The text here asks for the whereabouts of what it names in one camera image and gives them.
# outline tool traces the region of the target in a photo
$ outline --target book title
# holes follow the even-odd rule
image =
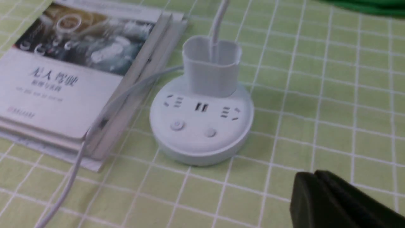
[[[66,72],[37,67],[30,73],[33,77],[32,85],[47,90],[59,92],[63,87],[73,87],[79,78]]]

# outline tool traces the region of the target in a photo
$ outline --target round power strip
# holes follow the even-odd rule
[[[149,121],[160,149],[169,157],[208,166],[239,151],[253,118],[253,102],[244,86],[238,84],[229,97],[209,97],[190,93],[180,76],[158,92]]]

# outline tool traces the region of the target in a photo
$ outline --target cover photo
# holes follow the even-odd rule
[[[51,3],[13,47],[124,76],[153,26]]]

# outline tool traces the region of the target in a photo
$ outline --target power outlet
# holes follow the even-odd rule
[[[207,103],[201,103],[201,102],[198,102],[197,103],[197,105],[196,105],[196,111],[201,111],[201,112],[206,112],[207,111],[207,109],[208,109],[208,104]]]
[[[176,97],[174,98],[173,95],[168,95],[166,100],[164,101],[163,105],[166,107],[173,106],[175,108],[179,108],[183,103],[183,97]]]
[[[231,109],[230,107],[223,107],[222,112],[221,112],[221,117],[222,118],[232,117],[232,119],[231,119],[232,121],[237,120],[237,119],[239,119],[238,113],[240,113],[240,112],[241,112],[241,110],[239,108]]]

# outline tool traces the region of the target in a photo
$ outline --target green cloth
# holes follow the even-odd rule
[[[323,0],[360,13],[405,17],[405,0]]]

